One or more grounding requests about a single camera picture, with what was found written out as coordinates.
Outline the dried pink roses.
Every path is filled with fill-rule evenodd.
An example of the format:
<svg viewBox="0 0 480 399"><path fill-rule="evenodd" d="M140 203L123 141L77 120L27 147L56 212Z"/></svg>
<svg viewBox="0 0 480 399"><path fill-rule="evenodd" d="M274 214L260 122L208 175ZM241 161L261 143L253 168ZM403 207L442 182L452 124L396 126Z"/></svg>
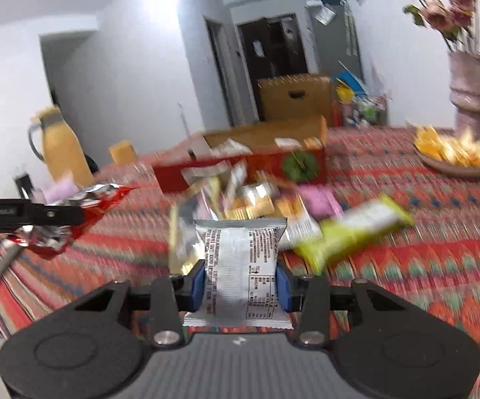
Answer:
<svg viewBox="0 0 480 399"><path fill-rule="evenodd" d="M480 57L480 0L417 0L403 13L418 27L439 32L448 51Z"/></svg>

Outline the red foil snack bag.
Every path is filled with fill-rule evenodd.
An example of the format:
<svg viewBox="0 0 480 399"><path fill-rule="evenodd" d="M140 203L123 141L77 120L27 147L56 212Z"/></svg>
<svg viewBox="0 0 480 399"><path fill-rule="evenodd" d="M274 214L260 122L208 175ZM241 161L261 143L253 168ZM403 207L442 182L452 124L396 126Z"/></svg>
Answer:
<svg viewBox="0 0 480 399"><path fill-rule="evenodd" d="M62 254L133 190L106 183L52 204L0 201L0 277L26 249L47 260Z"/></svg>

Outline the brown cardboard carton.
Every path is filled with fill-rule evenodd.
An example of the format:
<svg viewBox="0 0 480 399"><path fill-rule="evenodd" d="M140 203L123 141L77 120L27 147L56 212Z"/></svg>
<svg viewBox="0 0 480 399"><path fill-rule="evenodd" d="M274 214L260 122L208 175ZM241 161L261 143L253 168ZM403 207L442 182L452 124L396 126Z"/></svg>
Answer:
<svg viewBox="0 0 480 399"><path fill-rule="evenodd" d="M326 75L298 74L258 80L265 121L322 115L331 123L332 82Z"/></svg>

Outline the silver white snack packet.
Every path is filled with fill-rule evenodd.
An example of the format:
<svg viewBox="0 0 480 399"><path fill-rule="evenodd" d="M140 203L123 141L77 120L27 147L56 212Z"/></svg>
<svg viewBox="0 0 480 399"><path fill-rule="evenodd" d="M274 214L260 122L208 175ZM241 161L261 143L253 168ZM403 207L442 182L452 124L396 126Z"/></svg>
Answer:
<svg viewBox="0 0 480 399"><path fill-rule="evenodd" d="M285 218L196 221L206 278L202 303L187 311L185 326L290 329L276 279L279 241L287 225Z"/></svg>

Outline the red cardboard snack box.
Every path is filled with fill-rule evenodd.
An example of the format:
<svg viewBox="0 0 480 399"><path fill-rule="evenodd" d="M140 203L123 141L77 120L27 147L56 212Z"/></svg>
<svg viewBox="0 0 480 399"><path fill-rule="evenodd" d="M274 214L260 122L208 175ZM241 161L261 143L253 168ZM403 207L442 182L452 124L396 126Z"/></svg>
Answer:
<svg viewBox="0 0 480 399"><path fill-rule="evenodd" d="M163 193L188 188L182 171L227 160L247 164L247 180L263 171L295 184L326 182L327 122L314 117L254 123L226 131L198 133L160 155L152 165Z"/></svg>

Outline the pink snack pack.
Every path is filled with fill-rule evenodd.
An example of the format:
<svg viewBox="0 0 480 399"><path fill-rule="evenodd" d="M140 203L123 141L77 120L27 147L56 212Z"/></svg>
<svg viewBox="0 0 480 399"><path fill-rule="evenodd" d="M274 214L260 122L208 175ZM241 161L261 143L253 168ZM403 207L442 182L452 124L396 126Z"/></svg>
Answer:
<svg viewBox="0 0 480 399"><path fill-rule="evenodd" d="M331 188L320 185L303 185L298 187L298 193L302 198L309 214L317 221L340 217L343 208L335 199Z"/></svg>

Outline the yellow thermos jug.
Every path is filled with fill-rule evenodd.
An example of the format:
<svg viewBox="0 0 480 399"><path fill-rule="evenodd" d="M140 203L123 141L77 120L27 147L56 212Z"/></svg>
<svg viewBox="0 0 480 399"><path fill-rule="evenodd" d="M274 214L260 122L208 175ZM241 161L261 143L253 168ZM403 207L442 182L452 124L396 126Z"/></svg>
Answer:
<svg viewBox="0 0 480 399"><path fill-rule="evenodd" d="M53 105L35 115L28 128L28 142L53 181L72 177L81 188L94 183L79 138L65 121L60 107Z"/></svg>

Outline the yellow ceramic cup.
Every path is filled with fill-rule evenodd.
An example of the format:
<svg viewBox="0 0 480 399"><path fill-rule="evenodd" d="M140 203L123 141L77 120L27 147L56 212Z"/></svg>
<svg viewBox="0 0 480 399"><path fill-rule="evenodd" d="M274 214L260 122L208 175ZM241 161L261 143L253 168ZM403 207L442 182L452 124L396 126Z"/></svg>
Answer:
<svg viewBox="0 0 480 399"><path fill-rule="evenodd" d="M109 148L109 153L116 165L126 165L136 160L136 152L131 141L117 142Z"/></svg>

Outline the pink textured vase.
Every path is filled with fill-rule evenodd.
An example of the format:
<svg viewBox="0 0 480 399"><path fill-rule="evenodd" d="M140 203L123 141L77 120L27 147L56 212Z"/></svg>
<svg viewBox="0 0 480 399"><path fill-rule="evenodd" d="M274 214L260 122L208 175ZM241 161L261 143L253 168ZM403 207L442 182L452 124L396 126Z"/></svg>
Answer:
<svg viewBox="0 0 480 399"><path fill-rule="evenodd" d="M469 128L480 138L480 53L450 52L450 102L455 107L455 131Z"/></svg>

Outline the green snack bar pack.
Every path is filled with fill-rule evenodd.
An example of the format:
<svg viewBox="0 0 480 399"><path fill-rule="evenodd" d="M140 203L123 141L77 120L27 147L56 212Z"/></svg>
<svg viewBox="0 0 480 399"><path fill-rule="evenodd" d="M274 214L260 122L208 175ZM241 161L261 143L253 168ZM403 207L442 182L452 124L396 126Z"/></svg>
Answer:
<svg viewBox="0 0 480 399"><path fill-rule="evenodd" d="M320 222L321 235L298 243L294 253L301 256L313 274L340 262L388 234L415 224L409 212L381 194L335 219Z"/></svg>

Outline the grey refrigerator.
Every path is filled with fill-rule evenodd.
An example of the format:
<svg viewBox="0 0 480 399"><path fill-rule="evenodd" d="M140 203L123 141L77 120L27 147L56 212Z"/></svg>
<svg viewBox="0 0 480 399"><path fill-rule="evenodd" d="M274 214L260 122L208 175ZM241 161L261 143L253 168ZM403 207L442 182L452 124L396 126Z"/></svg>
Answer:
<svg viewBox="0 0 480 399"><path fill-rule="evenodd" d="M306 10L319 71L334 76L347 70L363 79L354 16L347 0L308 0Z"/></svg>

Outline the patterned red tablecloth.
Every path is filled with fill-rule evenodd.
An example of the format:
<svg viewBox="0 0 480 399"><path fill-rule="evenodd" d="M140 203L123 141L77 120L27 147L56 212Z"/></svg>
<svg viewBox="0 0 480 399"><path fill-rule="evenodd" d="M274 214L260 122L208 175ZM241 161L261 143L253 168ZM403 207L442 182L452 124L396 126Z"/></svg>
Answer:
<svg viewBox="0 0 480 399"><path fill-rule="evenodd" d="M344 208L386 194L414 225L329 268L346 285L364 277L468 333L480 345L480 181L428 169L411 129L332 129L327 135L327 184ZM153 173L183 160L188 143L110 165L99 182L132 193L62 255L51 261L26 252L0 282L0 335L9 337L57 308L114 279L136 285L168 270L169 210ZM473 390L480 398L480 375Z"/></svg>

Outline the dark entrance door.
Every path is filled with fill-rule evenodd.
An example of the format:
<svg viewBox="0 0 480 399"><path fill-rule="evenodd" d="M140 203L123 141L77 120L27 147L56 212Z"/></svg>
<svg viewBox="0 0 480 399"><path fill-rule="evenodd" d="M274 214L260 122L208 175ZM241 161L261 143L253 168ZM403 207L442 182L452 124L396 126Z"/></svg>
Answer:
<svg viewBox="0 0 480 399"><path fill-rule="evenodd" d="M286 14L236 25L260 121L266 116L261 79L307 73L297 16Z"/></svg>

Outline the purple tissue pack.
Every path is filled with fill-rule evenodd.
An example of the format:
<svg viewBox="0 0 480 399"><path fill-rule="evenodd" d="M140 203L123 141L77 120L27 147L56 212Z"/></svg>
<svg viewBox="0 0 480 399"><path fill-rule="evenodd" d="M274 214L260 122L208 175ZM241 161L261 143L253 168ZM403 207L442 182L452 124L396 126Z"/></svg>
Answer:
<svg viewBox="0 0 480 399"><path fill-rule="evenodd" d="M68 172L53 182L51 186L43 189L41 191L41 199L45 204L52 204L72 197L78 191L79 186L74 181L73 174Z"/></svg>

